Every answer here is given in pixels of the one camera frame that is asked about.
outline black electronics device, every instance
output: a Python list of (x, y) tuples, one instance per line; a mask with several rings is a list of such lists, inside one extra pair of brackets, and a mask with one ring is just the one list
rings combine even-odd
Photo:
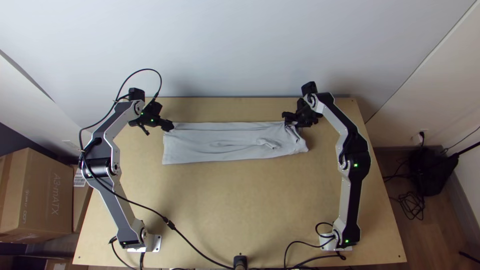
[(459, 156), (479, 145), (480, 141), (451, 156), (439, 154), (426, 147), (412, 151), (408, 157), (409, 178), (418, 195), (428, 197), (442, 192), (459, 163)]

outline cardboard box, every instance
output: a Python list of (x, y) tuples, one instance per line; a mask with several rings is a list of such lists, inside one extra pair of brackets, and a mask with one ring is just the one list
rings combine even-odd
[(88, 265), (72, 264), (73, 259), (48, 259), (45, 270), (87, 270)]
[(11, 270), (87, 270), (89, 268), (88, 265), (72, 264), (72, 261), (71, 258), (62, 257), (15, 256)]
[(33, 244), (71, 234), (72, 172), (30, 148), (0, 157), (0, 241)]
[(83, 178), (78, 165), (72, 165), (73, 176), (73, 232), (79, 234), (82, 230), (85, 214), (89, 206), (93, 188)]

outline electrical outlet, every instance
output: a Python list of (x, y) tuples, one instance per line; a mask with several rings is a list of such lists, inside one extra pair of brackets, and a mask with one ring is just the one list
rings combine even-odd
[(76, 145), (71, 140), (69, 140), (69, 139), (62, 140), (62, 142), (64, 142), (66, 145), (68, 145), (71, 149), (75, 149), (76, 151), (80, 152), (80, 146)]
[(425, 142), (425, 139), (427, 138), (427, 131), (428, 129), (427, 128), (422, 128), (418, 131), (417, 134), (413, 135), (410, 140), (412, 141), (413, 145), (414, 146), (419, 146), (421, 145), (423, 142)]

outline wooden floor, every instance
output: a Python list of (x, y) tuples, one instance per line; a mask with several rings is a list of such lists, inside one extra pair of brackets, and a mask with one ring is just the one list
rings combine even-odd
[[(382, 175), (392, 175), (399, 161), (406, 157), (406, 151), (375, 151)], [(412, 191), (408, 180), (395, 178), (385, 183), (390, 197)], [(425, 199), (424, 220), (409, 220), (400, 205), (391, 200), (396, 223), (405, 248), (407, 263), (353, 266), (354, 270), (474, 270), (480, 269), (475, 263), (458, 254), (459, 251), (471, 252), (462, 232), (456, 213), (454, 212), (447, 190), (437, 196)], [(58, 244), (65, 251), (65, 244)], [(55, 244), (48, 244), (54, 252)], [(91, 267), (92, 270), (120, 270), (126, 267)], [(344, 270), (346, 267), (325, 267), (322, 270)]]

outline gray towel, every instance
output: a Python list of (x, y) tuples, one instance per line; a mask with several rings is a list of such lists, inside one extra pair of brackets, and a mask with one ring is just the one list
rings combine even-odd
[(162, 164), (268, 159), (308, 152), (284, 122), (174, 123), (163, 135)]

